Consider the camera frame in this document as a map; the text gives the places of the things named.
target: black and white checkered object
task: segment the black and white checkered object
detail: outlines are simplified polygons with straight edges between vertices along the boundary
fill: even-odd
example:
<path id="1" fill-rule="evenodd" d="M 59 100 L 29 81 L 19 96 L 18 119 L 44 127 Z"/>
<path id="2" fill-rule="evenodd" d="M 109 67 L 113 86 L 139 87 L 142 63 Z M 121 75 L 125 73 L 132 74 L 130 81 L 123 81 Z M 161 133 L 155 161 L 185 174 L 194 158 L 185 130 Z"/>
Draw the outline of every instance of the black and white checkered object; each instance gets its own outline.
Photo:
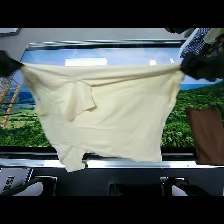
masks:
<path id="1" fill-rule="evenodd" d="M 180 57 L 184 58 L 188 52 L 193 52 L 195 55 L 200 55 L 205 45 L 204 36 L 208 33 L 211 28 L 200 28 L 195 34 L 194 38 L 184 48 Z"/>

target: shirt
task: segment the shirt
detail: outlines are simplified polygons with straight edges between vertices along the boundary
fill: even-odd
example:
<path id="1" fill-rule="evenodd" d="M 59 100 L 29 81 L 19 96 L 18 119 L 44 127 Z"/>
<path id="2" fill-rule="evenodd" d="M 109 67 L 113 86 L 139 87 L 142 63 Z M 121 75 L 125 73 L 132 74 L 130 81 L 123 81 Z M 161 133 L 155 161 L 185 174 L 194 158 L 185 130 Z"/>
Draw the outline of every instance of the shirt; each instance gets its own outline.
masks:
<path id="1" fill-rule="evenodd" d="M 25 64 L 46 137 L 68 172 L 85 153 L 161 161 L 160 142 L 184 75 L 179 65 Z"/>

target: brown cloth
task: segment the brown cloth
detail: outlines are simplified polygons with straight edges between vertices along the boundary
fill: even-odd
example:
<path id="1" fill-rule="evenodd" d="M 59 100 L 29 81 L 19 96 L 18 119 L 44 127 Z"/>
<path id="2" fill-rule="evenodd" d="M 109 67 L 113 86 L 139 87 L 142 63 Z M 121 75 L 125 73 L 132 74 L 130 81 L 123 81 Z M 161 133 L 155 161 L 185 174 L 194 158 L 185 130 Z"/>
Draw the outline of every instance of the brown cloth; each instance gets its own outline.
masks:
<path id="1" fill-rule="evenodd" d="M 203 165 L 224 165 L 224 128 L 219 109 L 186 110 L 197 156 Z"/>

